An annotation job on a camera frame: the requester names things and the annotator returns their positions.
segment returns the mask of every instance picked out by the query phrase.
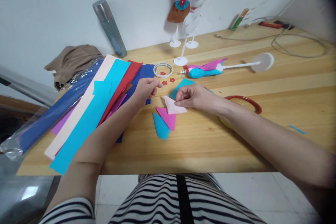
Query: felt flower decoration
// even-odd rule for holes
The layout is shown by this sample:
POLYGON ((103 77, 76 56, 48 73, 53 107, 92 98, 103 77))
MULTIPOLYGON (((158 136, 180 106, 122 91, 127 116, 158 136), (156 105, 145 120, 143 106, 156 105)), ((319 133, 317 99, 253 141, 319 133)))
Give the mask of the felt flower decoration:
POLYGON ((175 1, 175 7, 176 9, 180 11, 186 9, 188 5, 189 5, 189 0, 176 0, 175 1))

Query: tape roll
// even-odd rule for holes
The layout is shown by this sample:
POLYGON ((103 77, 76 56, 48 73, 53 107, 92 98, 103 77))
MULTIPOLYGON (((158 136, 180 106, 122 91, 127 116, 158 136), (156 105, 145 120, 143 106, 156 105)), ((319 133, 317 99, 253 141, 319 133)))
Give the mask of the tape roll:
POLYGON ((167 77, 169 77, 169 76, 173 73, 173 67, 172 67, 171 65, 167 64, 167 63, 159 63, 159 64, 156 64, 156 65, 154 66, 154 68, 153 68, 153 72, 154 72, 154 75, 155 75, 156 77, 159 77, 159 78, 167 78, 167 77), (158 74, 158 73, 156 72, 156 69, 157 69, 157 67, 159 67, 159 66, 165 66, 165 67, 168 67, 168 68, 170 69, 170 73, 167 74, 167 75, 160 75, 160 74, 158 74))

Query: cable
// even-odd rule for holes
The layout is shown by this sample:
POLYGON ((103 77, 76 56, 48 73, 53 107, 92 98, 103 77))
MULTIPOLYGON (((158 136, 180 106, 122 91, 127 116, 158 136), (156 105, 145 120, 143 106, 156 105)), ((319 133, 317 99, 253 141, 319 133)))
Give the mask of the cable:
MULTIPOLYGON (((268 17, 259 17, 257 19, 254 19, 252 22, 258 20, 258 19, 265 19, 265 20, 268 20, 267 19, 268 17)), ((288 25, 288 28, 283 30, 280 34, 275 34, 275 35, 269 35, 269 36, 265 36, 265 37, 260 37, 260 38, 251 38, 251 39, 236 39, 236 38, 226 38, 226 37, 222 37, 222 36, 219 36, 218 34, 214 34, 215 37, 217 38, 220 38, 220 39, 225 39, 225 40, 236 40, 236 41, 252 41, 252 40, 260 40, 260 39, 265 39, 265 38, 268 38, 268 37, 274 37, 276 36, 272 42, 271 42, 271 46, 277 50, 278 52, 280 53, 284 53, 284 54, 288 54, 288 55, 291 55, 291 56, 295 56, 295 57, 301 57, 301 58, 319 58, 319 57, 322 57, 324 55, 326 55, 329 51, 329 48, 320 40, 316 39, 316 38, 312 38, 312 37, 308 37, 308 36, 305 36, 305 35, 300 35, 300 34, 284 34, 286 31, 289 30, 291 24, 289 23, 288 25), (310 39, 310 40, 313 40, 317 43, 319 43, 322 47, 323 47, 323 53, 322 54, 319 54, 319 55, 313 55, 313 56, 306 56, 306 55, 299 55, 299 54, 294 54, 294 53, 291 53, 289 51, 287 51, 285 48, 283 48, 282 45, 280 45, 278 42, 277 42, 277 39, 280 37, 280 36, 285 36, 285 35, 289 35, 289 36, 298 36, 298 37, 303 37, 303 38, 307 38, 307 39, 310 39)))

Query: purple felt sheet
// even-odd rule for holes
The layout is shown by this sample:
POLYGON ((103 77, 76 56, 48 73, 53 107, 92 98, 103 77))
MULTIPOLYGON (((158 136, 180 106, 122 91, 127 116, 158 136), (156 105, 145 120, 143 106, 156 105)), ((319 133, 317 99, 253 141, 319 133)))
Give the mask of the purple felt sheet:
POLYGON ((123 102, 123 100, 125 99, 125 97, 127 96, 127 94, 124 94, 123 96, 121 96, 116 102, 115 104, 113 104, 111 111, 109 112, 109 114, 107 115, 105 121, 114 114, 114 112, 117 111, 117 109, 120 107, 121 103, 123 102))
POLYGON ((74 106, 65 116, 63 116, 63 118, 51 129, 52 133, 54 133, 55 135, 59 133, 59 131, 61 130, 61 128, 63 127, 63 125, 65 124, 65 122, 67 121, 67 119, 69 118, 75 107, 76 106, 74 106))
POLYGON ((188 68, 199 68, 199 69, 202 69, 203 71, 210 71, 210 70, 215 70, 216 67, 217 67, 217 64, 222 64, 222 62, 226 60, 226 58, 223 58, 223 59, 217 59, 215 61, 211 61, 209 62, 208 64, 205 64, 203 66, 201 65, 189 65, 188 68))

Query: wooden table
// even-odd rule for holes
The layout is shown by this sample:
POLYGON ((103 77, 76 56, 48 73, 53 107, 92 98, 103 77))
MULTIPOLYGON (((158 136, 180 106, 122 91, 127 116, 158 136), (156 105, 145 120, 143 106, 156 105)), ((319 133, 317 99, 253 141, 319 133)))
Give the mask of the wooden table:
MULTIPOLYGON (((280 30, 252 25, 235 32, 216 32, 221 36, 251 39, 277 34, 280 30)), ((292 34, 306 34, 298 28, 292 34)), ((251 62, 259 53, 269 52, 275 61, 271 69, 253 73, 249 68, 228 69, 219 76, 194 79, 220 96, 248 96, 262 107, 262 116, 285 128, 293 125, 306 132, 305 137, 335 150, 335 99, 336 60, 335 48, 330 44, 327 55, 320 58, 299 58, 282 54, 271 47, 271 38, 255 41, 222 40, 215 33, 195 38, 196 49, 185 50, 189 64, 203 65, 212 60, 227 57, 225 64, 251 62)), ((286 49, 296 54, 315 55, 322 47, 306 38, 283 36, 279 39, 286 49)), ((115 144, 106 158, 102 174, 141 173, 216 173, 261 172, 273 170, 235 132, 221 124, 219 119, 195 109, 178 114, 175 131, 166 141, 158 138, 152 112, 163 107, 164 95, 181 82, 184 76, 177 74, 182 67, 173 59, 180 56, 182 46, 171 48, 168 43, 128 52, 125 60, 157 64, 166 62, 174 66, 174 83, 169 78, 164 89, 159 89, 152 103, 135 116, 124 133, 123 143, 115 144)), ((18 175, 56 175, 49 168, 51 161, 43 154, 53 140, 48 132, 27 154, 18 175)))

